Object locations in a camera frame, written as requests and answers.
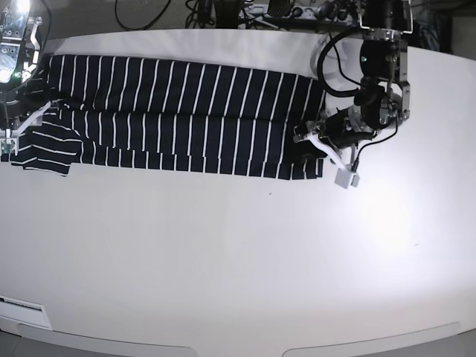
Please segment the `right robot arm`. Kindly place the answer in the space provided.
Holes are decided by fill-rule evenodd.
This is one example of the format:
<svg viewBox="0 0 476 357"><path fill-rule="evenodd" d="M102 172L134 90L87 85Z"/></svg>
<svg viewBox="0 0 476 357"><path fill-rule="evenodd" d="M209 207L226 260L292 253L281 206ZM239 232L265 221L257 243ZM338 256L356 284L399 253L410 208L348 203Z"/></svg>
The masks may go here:
<svg viewBox="0 0 476 357"><path fill-rule="evenodd" d="M39 126L51 107L51 94L42 79L42 61L51 27L32 1L9 1L1 12L1 149L12 152L29 127Z"/></svg>

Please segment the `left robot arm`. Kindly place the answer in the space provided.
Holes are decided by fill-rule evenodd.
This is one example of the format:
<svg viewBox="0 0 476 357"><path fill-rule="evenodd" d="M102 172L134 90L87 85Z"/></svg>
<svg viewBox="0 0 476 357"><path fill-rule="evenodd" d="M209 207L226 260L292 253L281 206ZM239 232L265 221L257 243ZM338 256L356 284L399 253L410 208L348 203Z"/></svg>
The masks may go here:
<svg viewBox="0 0 476 357"><path fill-rule="evenodd" d="M352 17L353 25L329 38L316 63L318 81L324 93L351 98L353 104L334 115L319 115L294 126L292 141L285 145L289 163L330 158L341 169L355 173L362 152L383 142L386 129L398 132L410 117L408 44L405 34L413 31L409 1L325 1L317 18L329 20ZM362 73L357 89L337 90L324 77L324 61L338 42L360 33Z"/></svg>

